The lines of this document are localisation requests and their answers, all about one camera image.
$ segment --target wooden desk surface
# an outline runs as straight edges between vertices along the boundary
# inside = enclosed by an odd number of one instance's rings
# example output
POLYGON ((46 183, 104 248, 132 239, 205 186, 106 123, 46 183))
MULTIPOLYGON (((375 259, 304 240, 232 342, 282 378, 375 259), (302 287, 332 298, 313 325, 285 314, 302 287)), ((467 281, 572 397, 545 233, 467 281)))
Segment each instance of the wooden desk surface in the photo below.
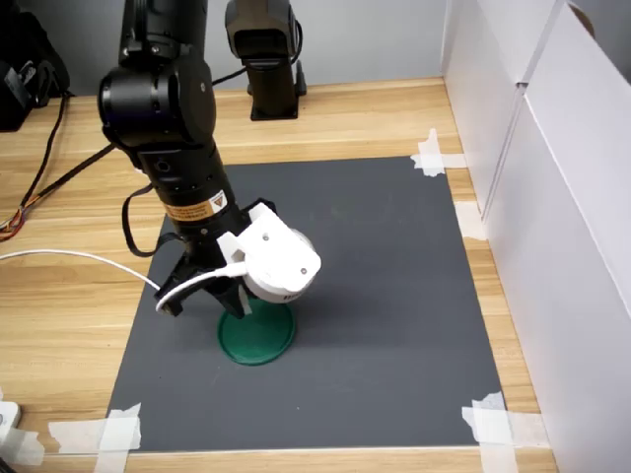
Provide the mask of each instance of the wooden desk surface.
MULTIPOLYGON (((417 153, 436 128, 443 153, 461 153, 442 79, 311 87, 300 119, 249 121, 250 98, 217 93, 215 134, 225 164, 315 161, 417 153)), ((0 212, 9 216, 33 179, 58 101, 34 110, 18 133, 0 134, 0 212)), ((46 183, 106 145, 94 98, 73 98, 57 134, 46 183)), ((467 169, 448 169, 455 201, 475 200, 467 169)), ((113 152, 36 208, 0 252, 63 248, 93 252, 143 274, 149 259, 129 253, 120 206, 146 178, 113 152)), ((141 247, 155 244, 164 209, 155 195, 134 200, 141 247)), ((508 408, 538 412, 487 241, 464 239, 508 408)), ((20 428, 58 445, 47 424, 100 419, 122 359, 142 283, 93 260, 35 255, 0 263, 0 387, 23 407, 20 428)), ((520 471, 556 471, 547 449, 518 450, 520 471)), ((94 457, 47 455, 33 471, 92 471, 94 457)), ((254 452, 131 453, 127 471, 480 472, 477 447, 254 452)))

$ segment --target green base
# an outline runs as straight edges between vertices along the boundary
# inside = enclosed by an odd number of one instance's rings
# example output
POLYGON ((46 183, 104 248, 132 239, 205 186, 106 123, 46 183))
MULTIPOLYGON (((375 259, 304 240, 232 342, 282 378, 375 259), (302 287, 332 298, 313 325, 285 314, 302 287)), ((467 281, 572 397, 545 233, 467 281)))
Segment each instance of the green base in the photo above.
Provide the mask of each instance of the green base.
POLYGON ((217 326, 219 346, 240 365, 256 367, 280 357, 292 344, 296 321, 284 304, 250 299, 252 314, 238 319, 224 312, 217 326))

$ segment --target gray mat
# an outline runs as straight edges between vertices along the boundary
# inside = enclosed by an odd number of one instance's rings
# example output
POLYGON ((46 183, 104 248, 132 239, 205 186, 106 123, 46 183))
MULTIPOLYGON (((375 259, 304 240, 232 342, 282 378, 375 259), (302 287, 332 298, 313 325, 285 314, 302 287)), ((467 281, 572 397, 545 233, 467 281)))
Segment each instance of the gray mat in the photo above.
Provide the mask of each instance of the gray mat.
MULTIPOLYGON (((220 351, 210 296, 173 318, 145 288, 109 404, 142 402, 141 450, 475 444, 460 408, 500 382, 446 177, 408 157, 228 174, 241 205, 276 203, 322 269, 292 303, 293 346, 256 368, 220 351)), ((149 276, 180 252, 164 247, 149 276)))

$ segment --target white tape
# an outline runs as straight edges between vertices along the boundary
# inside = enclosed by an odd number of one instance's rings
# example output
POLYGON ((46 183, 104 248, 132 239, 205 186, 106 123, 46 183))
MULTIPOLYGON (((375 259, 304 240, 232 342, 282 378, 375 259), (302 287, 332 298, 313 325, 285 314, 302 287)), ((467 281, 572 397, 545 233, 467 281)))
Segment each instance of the white tape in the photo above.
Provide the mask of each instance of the white tape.
MULTIPOLYGON (((0 402, 2 402, 2 389, 0 389, 0 402)), ((18 415, 19 409, 8 409, 14 415, 18 415)), ((4 461, 14 465, 39 466, 43 462, 44 448, 39 440, 38 433, 23 431, 12 427, 14 419, 2 419, 3 429, 0 439, 0 457, 4 461)))
POLYGON ((477 202, 456 202, 457 224, 463 237, 486 239, 482 216, 477 202))
POLYGON ((438 143, 436 128, 430 130, 427 140, 419 142, 418 155, 410 156, 415 169, 422 169, 425 175, 436 177, 444 174, 445 168, 466 168, 464 155, 443 155, 438 143))
POLYGON ((59 442, 59 453, 97 454, 95 473, 121 473, 129 450, 140 447, 140 404, 109 413, 107 419, 51 422, 48 430, 59 442))
POLYGON ((550 447, 541 415, 506 411, 502 393, 471 406, 462 407, 462 418, 480 444, 484 473, 517 473, 516 447, 550 447))

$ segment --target yellow label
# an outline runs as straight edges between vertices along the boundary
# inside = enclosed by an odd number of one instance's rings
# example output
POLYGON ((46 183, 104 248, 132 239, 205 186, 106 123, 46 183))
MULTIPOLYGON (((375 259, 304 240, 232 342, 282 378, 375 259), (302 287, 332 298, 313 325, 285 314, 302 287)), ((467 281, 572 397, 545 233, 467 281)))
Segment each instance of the yellow label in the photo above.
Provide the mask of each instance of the yellow label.
POLYGON ((165 208, 167 209, 167 215, 179 222, 196 222, 215 215, 213 207, 207 200, 198 204, 186 205, 183 207, 165 204, 165 208))

